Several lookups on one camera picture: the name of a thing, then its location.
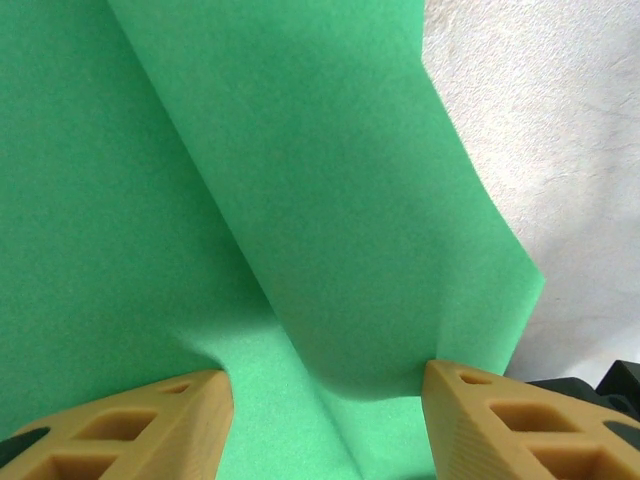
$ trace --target green foam sheet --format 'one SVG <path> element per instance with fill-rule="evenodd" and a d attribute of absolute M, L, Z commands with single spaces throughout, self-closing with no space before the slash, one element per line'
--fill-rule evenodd
<path fill-rule="evenodd" d="M 542 278 L 420 63 L 423 5 L 0 4 L 0 435 L 222 367 L 218 478 L 431 478 L 426 361 Z"/>

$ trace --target foam material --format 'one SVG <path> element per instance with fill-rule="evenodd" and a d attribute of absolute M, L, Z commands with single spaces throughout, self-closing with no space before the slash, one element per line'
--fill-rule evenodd
<path fill-rule="evenodd" d="M 0 433 L 222 365 L 221 480 L 433 474 L 425 362 L 504 370 L 542 278 L 422 5 L 111 5 L 0 7 Z"/>

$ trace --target white wall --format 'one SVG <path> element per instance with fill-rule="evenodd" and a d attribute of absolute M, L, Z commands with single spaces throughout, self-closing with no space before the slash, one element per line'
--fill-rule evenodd
<path fill-rule="evenodd" d="M 424 62 L 547 278 L 509 375 L 640 362 L 640 0 L 430 0 Z"/>

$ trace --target textured white surface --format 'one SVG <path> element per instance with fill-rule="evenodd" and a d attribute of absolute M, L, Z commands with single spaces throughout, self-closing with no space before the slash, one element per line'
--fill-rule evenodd
<path fill-rule="evenodd" d="M 508 373 L 640 362 L 640 0 L 430 0 L 424 62 L 547 278 Z"/>

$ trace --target green fabric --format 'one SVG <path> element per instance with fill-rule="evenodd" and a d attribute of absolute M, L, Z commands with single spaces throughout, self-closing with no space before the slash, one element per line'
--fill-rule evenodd
<path fill-rule="evenodd" d="M 111 6 L 0 4 L 0 435 L 222 366 L 221 480 L 428 478 L 425 362 L 504 370 L 542 278 L 423 5 Z"/>

